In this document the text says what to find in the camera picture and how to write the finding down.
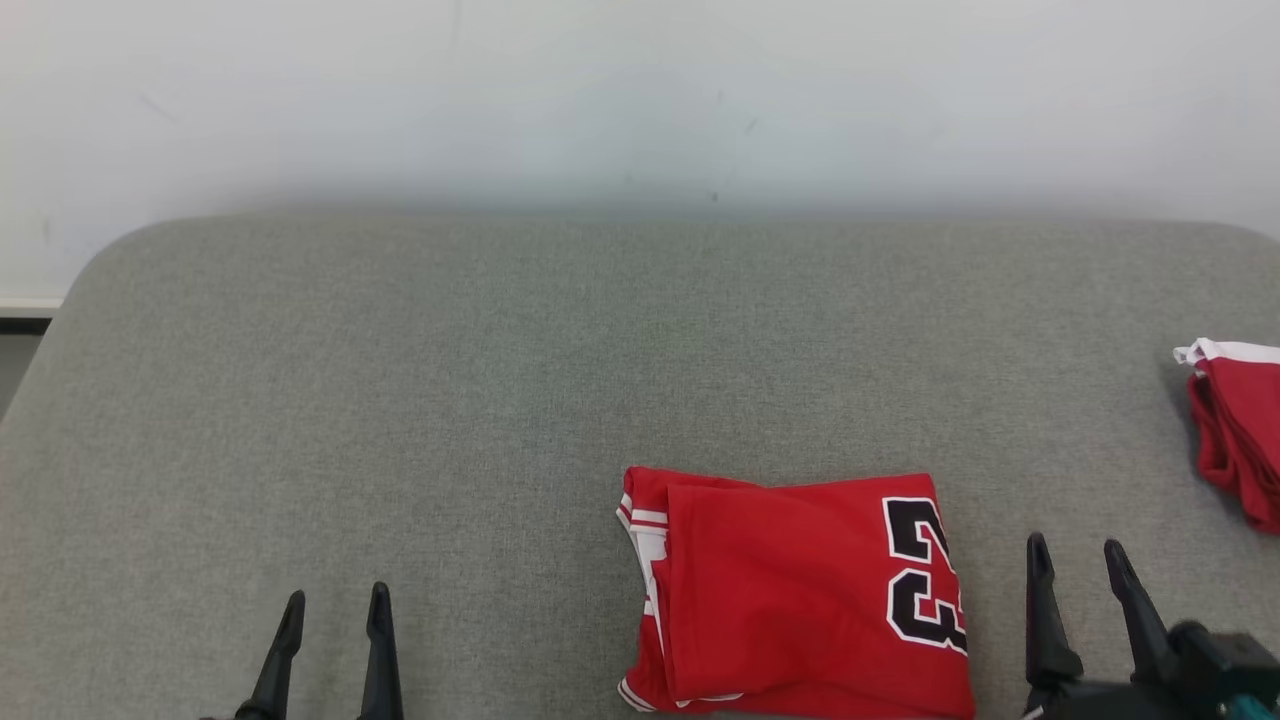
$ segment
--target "white stripe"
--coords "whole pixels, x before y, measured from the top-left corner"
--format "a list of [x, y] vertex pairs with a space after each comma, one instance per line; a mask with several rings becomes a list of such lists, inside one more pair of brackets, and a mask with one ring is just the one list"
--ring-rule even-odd
[[[700, 697], [698, 700], [700, 702], [730, 702], [730, 701], [735, 701], [735, 700], [742, 697], [742, 694], [744, 693], [718, 694], [716, 697]], [[681, 707], [681, 708], [689, 707], [692, 702], [694, 701], [691, 701], [691, 700], [677, 700], [676, 701], [676, 707]]]
[[653, 564], [667, 557], [667, 543], [662, 538], [667, 530], [631, 525], [630, 534], [635, 539], [640, 566], [644, 569], [645, 593], [653, 605], [653, 621], [658, 626], [658, 648], [666, 652], [666, 641], [662, 639], [662, 605], [658, 597], [658, 580], [653, 577]]
[[631, 520], [627, 519], [627, 514], [623, 512], [621, 507], [614, 510], [613, 514], [618, 516], [618, 521], [622, 523], [622, 527], [626, 528], [627, 532], [631, 532]]
[[648, 589], [648, 587], [649, 587], [649, 578], [645, 574], [644, 559], [640, 557], [640, 543], [636, 541], [635, 533], [630, 532], [631, 530], [631, 523], [627, 523], [627, 516], [626, 516], [626, 514], [622, 512], [621, 507], [618, 507], [618, 510], [617, 510], [617, 516], [618, 516], [618, 520], [622, 523], [622, 527], [627, 529], [627, 539], [631, 541], [631, 547], [636, 551], [636, 560], [640, 562], [640, 578], [644, 579], [645, 588]]
[[618, 683], [618, 694], [622, 696], [622, 700], [627, 701], [627, 705], [635, 707], [640, 712], [653, 712], [654, 710], [657, 710], [654, 706], [641, 700], [640, 696], [637, 696], [636, 692], [631, 689], [631, 685], [627, 684], [626, 678], [622, 678], [622, 682]]
[[641, 523], [662, 523], [663, 525], [667, 524], [667, 514], [654, 512], [653, 510], [632, 510], [631, 519], [640, 520]]

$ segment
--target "basketball jersey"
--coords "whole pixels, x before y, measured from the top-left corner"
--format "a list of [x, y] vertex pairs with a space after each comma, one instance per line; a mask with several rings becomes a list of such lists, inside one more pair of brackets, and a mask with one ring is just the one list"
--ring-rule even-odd
[[1202, 337], [1174, 356], [1196, 368], [1201, 475], [1239, 497], [1256, 530], [1280, 534], [1280, 347]]
[[762, 488], [631, 468], [640, 711], [972, 717], [960, 587], [925, 474]]

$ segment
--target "robotic arm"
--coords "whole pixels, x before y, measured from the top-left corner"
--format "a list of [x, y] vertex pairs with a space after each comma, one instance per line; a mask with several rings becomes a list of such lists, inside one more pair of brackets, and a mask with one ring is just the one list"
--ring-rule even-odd
[[[289, 596], [266, 652], [253, 694], [236, 711], [236, 720], [285, 720], [289, 703], [289, 673], [293, 656], [302, 647], [302, 618], [306, 597], [302, 591]], [[365, 670], [365, 697], [356, 720], [404, 720], [401, 703], [399, 662], [396, 659], [396, 629], [392, 625], [392, 596], [384, 583], [374, 583], [369, 601], [369, 666]]]
[[1280, 662], [1253, 635], [1210, 633], [1196, 621], [1165, 629], [1119, 542], [1102, 548], [1124, 609], [1134, 671], [1128, 683], [1082, 679], [1053, 596], [1053, 561], [1027, 538], [1027, 682], [1023, 720], [1272, 720]]

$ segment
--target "gray couch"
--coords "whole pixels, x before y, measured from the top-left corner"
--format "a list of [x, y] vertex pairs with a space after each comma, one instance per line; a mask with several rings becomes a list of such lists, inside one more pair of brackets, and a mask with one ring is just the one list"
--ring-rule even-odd
[[291, 716], [353, 717], [383, 579], [411, 719], [630, 717], [631, 464], [932, 473], [982, 717], [1025, 697], [1033, 529], [1092, 675], [1130, 670], [1107, 537], [1167, 621], [1280, 650], [1280, 538], [1197, 479], [1170, 357], [1280, 345], [1277, 282], [1207, 224], [141, 231], [0, 424], [0, 715], [229, 716], [303, 588]]

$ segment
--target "black number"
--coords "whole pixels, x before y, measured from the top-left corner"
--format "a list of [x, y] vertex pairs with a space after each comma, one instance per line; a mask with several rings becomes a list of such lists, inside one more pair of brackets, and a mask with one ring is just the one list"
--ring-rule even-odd
[[[951, 570], [947, 538], [942, 533], [938, 509], [927, 497], [886, 497], [884, 527], [888, 530], [888, 555], [924, 568], [908, 568], [893, 577], [888, 585], [888, 624], [908, 642], [946, 647], [969, 653], [969, 643], [960, 625], [960, 598], [955, 605], [933, 597], [933, 548], [938, 548]], [[923, 601], [932, 600], [934, 614], [923, 612]]]

